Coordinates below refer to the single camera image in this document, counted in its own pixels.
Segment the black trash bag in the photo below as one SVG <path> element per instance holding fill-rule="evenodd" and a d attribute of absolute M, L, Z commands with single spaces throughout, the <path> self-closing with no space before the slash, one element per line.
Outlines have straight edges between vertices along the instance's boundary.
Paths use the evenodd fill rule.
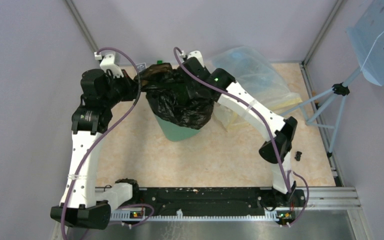
<path fill-rule="evenodd" d="M 190 97 L 187 80 L 170 63 L 153 64 L 133 79 L 141 81 L 141 91 L 152 112 L 164 121 L 199 130 L 211 119 L 214 101 Z"/>

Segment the green plastic trash bin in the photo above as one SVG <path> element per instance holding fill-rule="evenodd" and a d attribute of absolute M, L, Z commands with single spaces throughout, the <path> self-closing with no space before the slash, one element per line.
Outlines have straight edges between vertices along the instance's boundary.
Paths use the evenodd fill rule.
<path fill-rule="evenodd" d="M 179 141 L 189 139 L 200 132 L 199 129 L 192 129 L 189 127 L 178 126 L 174 123 L 161 119 L 157 115 L 155 115 L 155 118 L 163 134 L 171 142 L 179 142 Z"/>

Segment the clear plastic bag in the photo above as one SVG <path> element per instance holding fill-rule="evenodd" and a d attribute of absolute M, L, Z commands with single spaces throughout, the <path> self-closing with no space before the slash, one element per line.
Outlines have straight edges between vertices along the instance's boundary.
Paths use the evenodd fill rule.
<path fill-rule="evenodd" d="M 290 90 L 267 58 L 251 47 L 229 49 L 204 63 L 211 72 L 217 68 L 226 70 L 247 93 L 277 114 L 302 102 L 299 93 Z"/>

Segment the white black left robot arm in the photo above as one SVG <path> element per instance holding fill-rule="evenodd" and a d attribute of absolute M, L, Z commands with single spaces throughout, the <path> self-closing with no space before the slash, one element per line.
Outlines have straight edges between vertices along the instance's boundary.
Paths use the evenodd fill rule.
<path fill-rule="evenodd" d="M 111 109 L 120 102 L 136 103 L 138 83 L 124 69 L 91 69 L 82 74 L 80 105 L 71 117 L 72 155 L 67 184 L 50 217 L 72 228 L 104 230 L 111 213 L 125 203 L 140 202 L 136 180 L 119 179 L 104 192 L 96 192 L 96 176 Z"/>

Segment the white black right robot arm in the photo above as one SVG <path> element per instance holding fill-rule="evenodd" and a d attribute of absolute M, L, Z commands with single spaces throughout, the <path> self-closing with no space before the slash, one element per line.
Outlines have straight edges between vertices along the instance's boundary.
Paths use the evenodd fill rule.
<path fill-rule="evenodd" d="M 291 175 L 291 150 L 298 121 L 263 106 L 222 68 L 209 72 L 195 56 L 184 57 L 179 66 L 190 79 L 203 85 L 204 96 L 241 116 L 262 135 L 264 143 L 258 153 L 271 164 L 273 200 L 279 206 L 287 206 L 297 186 Z"/>

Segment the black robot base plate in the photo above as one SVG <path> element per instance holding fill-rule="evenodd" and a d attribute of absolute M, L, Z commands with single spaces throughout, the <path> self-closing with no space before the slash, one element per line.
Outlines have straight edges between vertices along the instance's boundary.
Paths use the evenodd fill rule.
<path fill-rule="evenodd" d="M 138 204 L 140 213 L 158 217 L 259 217 L 303 207 L 304 191 L 282 194 L 267 187 L 149 187 L 134 190 L 122 206 Z"/>

